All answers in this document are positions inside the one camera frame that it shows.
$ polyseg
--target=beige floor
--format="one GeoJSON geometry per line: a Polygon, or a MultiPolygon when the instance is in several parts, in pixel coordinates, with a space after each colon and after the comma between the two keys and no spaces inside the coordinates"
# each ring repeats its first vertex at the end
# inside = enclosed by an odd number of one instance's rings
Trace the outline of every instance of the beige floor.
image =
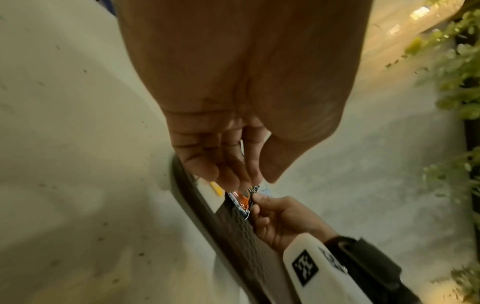
{"type": "MultiPolygon", "coordinates": [[[[0,17],[0,302],[238,303],[170,193],[164,118],[114,17],[88,0],[2,0],[0,17]]],[[[438,303],[449,287],[429,280],[472,259],[472,225],[420,170],[463,151],[463,127],[414,86],[418,62],[382,71],[400,51],[364,58],[338,132],[270,188],[377,244],[438,303]]]]}

